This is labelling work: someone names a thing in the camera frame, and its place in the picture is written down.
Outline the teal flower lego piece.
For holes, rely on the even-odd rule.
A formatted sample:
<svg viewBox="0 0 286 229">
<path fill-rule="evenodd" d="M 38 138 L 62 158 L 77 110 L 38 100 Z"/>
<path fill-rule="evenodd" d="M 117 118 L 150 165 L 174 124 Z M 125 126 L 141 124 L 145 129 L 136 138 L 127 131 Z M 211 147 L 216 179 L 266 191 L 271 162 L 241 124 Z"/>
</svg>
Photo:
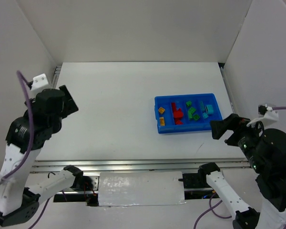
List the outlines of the teal flower lego piece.
<svg viewBox="0 0 286 229">
<path fill-rule="evenodd" d="M 211 104 L 207 104 L 205 106 L 205 112 L 208 114 L 208 115 L 213 115 L 214 114 L 214 108 Z"/>
</svg>

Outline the green teal lego stack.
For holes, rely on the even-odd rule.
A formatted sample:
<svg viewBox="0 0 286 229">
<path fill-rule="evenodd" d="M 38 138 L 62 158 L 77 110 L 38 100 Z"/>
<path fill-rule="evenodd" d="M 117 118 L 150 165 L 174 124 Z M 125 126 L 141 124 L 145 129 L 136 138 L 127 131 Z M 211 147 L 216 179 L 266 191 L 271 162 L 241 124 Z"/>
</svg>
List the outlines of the green teal lego stack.
<svg viewBox="0 0 286 229">
<path fill-rule="evenodd" d="M 192 118 L 195 120 L 195 121 L 198 121 L 200 119 L 200 116 L 198 114 L 194 114 L 192 116 Z"/>
</svg>

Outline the teal rectangular lego brick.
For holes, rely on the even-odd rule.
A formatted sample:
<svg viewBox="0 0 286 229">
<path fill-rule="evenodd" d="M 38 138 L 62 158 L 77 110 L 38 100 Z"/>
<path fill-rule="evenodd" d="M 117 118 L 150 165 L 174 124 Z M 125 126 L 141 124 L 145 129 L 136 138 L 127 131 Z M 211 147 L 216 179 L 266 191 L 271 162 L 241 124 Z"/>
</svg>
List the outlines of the teal rectangular lego brick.
<svg viewBox="0 0 286 229">
<path fill-rule="evenodd" d="M 205 111 L 204 103 L 200 101 L 199 105 L 200 105 L 201 111 L 204 112 Z"/>
</svg>

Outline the green square lego brick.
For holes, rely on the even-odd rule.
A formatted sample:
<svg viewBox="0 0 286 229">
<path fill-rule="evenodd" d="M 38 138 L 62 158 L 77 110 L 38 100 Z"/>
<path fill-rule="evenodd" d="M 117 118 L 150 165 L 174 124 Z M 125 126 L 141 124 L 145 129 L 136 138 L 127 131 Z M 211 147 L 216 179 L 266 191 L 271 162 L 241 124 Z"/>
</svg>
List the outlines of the green square lego brick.
<svg viewBox="0 0 286 229">
<path fill-rule="evenodd" d="M 188 118 L 189 118 L 189 120 L 193 119 L 192 116 L 195 114 L 195 112 L 196 112 L 196 109 L 194 107 L 190 107 L 188 109 Z"/>
</svg>

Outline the small green lego brick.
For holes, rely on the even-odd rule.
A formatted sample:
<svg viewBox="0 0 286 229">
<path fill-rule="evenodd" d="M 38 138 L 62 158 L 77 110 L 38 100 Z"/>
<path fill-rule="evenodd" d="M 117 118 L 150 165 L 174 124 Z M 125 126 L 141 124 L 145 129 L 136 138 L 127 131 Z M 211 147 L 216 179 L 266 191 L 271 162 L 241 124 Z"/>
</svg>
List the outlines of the small green lego brick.
<svg viewBox="0 0 286 229">
<path fill-rule="evenodd" d="M 192 106 L 192 102 L 191 101 L 187 101 L 185 104 L 186 104 L 187 107 L 191 107 Z"/>
</svg>

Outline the red teal lego stack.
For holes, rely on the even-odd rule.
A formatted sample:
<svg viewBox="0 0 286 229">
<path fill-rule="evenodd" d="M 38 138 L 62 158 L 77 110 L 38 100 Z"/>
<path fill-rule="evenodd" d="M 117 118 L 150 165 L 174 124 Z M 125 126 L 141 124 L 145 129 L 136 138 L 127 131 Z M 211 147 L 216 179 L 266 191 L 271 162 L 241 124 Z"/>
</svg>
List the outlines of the red teal lego stack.
<svg viewBox="0 0 286 229">
<path fill-rule="evenodd" d="M 176 124 L 176 125 L 183 125 L 183 122 L 182 122 L 181 120 L 176 120 L 176 121 L 175 121 L 175 124 Z"/>
</svg>

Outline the red yellow flower lego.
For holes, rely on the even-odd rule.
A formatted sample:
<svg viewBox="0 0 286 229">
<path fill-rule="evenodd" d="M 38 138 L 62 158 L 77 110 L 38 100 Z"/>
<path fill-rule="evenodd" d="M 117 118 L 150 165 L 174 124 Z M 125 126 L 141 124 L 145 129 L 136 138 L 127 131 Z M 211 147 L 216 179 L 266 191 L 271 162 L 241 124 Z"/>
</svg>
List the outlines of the red yellow flower lego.
<svg viewBox="0 0 286 229">
<path fill-rule="evenodd" d="M 178 110 L 175 110 L 173 112 L 173 116 L 174 116 L 174 119 L 182 119 L 184 117 L 184 113 L 183 113 L 182 109 L 179 108 Z"/>
</svg>

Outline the red yellow lego brick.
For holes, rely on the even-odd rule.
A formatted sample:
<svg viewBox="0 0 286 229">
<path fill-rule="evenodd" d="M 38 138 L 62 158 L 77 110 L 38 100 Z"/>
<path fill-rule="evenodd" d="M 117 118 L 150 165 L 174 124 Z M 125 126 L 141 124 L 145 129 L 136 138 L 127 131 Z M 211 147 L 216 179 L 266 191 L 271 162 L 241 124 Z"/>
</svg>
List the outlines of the red yellow lego brick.
<svg viewBox="0 0 286 229">
<path fill-rule="evenodd" d="M 171 103 L 174 118 L 179 118 L 179 111 L 177 110 L 176 103 Z"/>
</svg>

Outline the yellow lego plate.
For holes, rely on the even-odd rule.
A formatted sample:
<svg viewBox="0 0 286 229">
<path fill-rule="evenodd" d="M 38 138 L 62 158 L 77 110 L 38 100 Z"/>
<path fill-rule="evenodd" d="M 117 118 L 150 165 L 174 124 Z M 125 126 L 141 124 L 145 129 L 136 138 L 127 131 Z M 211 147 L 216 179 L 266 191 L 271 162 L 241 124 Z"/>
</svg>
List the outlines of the yellow lego plate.
<svg viewBox="0 0 286 229">
<path fill-rule="evenodd" d="M 165 126 L 165 119 L 164 117 L 159 117 L 160 126 Z"/>
</svg>

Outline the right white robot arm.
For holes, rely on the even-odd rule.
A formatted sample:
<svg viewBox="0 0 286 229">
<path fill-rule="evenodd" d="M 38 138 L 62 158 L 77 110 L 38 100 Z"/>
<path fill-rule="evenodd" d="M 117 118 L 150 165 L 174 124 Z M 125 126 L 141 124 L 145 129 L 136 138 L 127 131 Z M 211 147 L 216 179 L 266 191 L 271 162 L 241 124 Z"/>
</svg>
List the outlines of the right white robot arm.
<svg viewBox="0 0 286 229">
<path fill-rule="evenodd" d="M 286 133 L 264 128 L 255 121 L 231 114 L 222 121 L 211 121 L 212 138 L 220 139 L 227 131 L 228 146 L 239 147 L 251 168 L 262 195 L 260 212 L 250 207 L 226 181 L 216 163 L 199 167 L 201 180 L 208 184 L 226 205 L 235 229 L 286 229 Z"/>
</svg>

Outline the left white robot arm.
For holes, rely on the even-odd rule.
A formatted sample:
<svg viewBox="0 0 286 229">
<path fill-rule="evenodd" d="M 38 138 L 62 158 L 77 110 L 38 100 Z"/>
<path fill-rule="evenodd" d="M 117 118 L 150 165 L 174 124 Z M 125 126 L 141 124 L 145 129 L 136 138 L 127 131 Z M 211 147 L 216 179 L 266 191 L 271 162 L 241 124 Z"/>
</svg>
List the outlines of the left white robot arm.
<svg viewBox="0 0 286 229">
<path fill-rule="evenodd" d="M 62 120 L 78 106 L 65 85 L 43 89 L 25 102 L 27 110 L 15 119 L 6 136 L 6 151 L 0 171 L 0 226 L 28 222 L 44 201 L 66 188 L 80 187 L 83 171 L 68 165 L 56 175 L 26 186 L 30 170 L 45 142 L 62 127 Z"/>
</svg>

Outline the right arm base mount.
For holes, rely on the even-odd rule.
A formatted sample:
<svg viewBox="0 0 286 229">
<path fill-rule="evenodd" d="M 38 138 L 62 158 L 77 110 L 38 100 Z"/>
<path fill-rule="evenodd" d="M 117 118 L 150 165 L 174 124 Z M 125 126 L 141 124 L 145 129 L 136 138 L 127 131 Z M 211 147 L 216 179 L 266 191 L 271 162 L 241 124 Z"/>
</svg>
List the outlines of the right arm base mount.
<svg viewBox="0 0 286 229">
<path fill-rule="evenodd" d="M 209 169 L 199 168 L 195 173 L 183 173 L 182 177 L 178 179 L 184 187 L 185 200 L 209 199 L 211 197 L 213 189 L 206 182 L 206 172 L 210 172 Z"/>
</svg>

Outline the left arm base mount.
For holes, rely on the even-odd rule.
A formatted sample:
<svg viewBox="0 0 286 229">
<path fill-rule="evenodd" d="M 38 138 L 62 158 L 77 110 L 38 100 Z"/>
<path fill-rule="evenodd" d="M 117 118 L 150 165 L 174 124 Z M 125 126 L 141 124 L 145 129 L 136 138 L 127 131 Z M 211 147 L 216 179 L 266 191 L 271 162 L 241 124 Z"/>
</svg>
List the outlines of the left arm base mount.
<svg viewBox="0 0 286 229">
<path fill-rule="evenodd" d="M 84 203 L 89 207 L 99 206 L 99 180 L 100 176 L 84 176 L 83 181 L 74 187 L 58 192 L 54 203 Z"/>
</svg>

